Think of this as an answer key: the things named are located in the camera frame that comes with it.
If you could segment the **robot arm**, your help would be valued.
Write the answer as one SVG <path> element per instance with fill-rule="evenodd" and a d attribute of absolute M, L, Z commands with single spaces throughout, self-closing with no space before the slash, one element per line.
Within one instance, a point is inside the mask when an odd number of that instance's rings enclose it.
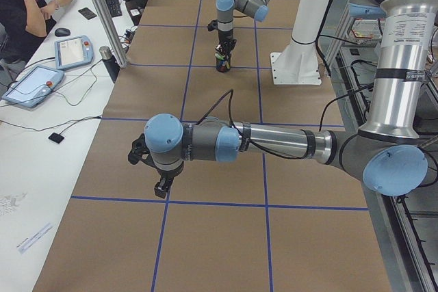
<path fill-rule="evenodd" d="M 146 123 L 140 139 L 141 160 L 160 175 L 155 194 L 166 197 L 186 161 L 230 162 L 247 150 L 313 159 L 386 196 L 419 187 L 428 161 L 413 121 L 437 0 L 352 0 L 352 6 L 378 6 L 386 16 L 370 112 L 356 133 L 283 129 L 209 115 L 186 124 L 171 114 L 158 114 Z"/>
<path fill-rule="evenodd" d="M 270 0 L 216 0 L 217 19 L 213 20 L 208 30 L 217 30 L 219 45 L 216 47 L 217 58 L 225 60 L 230 57 L 237 40 L 233 36 L 233 15 L 238 11 L 245 16 L 262 22 L 268 15 Z"/>

